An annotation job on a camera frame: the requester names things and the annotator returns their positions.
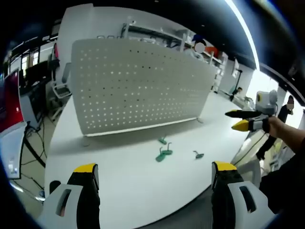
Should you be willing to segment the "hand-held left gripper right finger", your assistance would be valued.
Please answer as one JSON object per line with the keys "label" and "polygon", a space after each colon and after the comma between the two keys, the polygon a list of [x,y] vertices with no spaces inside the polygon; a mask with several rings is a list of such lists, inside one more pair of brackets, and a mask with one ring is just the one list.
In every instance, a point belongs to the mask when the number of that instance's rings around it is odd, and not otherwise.
{"label": "hand-held left gripper right finger", "polygon": [[265,229],[275,214],[259,190],[259,161],[240,167],[212,162],[212,211],[214,229]]}

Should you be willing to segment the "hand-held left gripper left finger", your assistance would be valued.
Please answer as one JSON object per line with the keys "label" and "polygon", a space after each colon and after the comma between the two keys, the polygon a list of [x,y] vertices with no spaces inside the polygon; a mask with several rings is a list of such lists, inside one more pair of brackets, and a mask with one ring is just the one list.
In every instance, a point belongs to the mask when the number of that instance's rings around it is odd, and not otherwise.
{"label": "hand-held left gripper left finger", "polygon": [[54,180],[38,223],[43,229],[99,229],[98,165],[76,168],[66,184]]}

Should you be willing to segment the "person's right hand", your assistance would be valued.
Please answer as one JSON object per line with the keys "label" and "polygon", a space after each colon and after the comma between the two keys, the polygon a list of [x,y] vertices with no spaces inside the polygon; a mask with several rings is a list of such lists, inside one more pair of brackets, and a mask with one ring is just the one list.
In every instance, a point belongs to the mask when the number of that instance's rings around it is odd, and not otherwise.
{"label": "person's right hand", "polygon": [[282,138],[286,124],[277,117],[269,117],[269,134],[275,138]]}

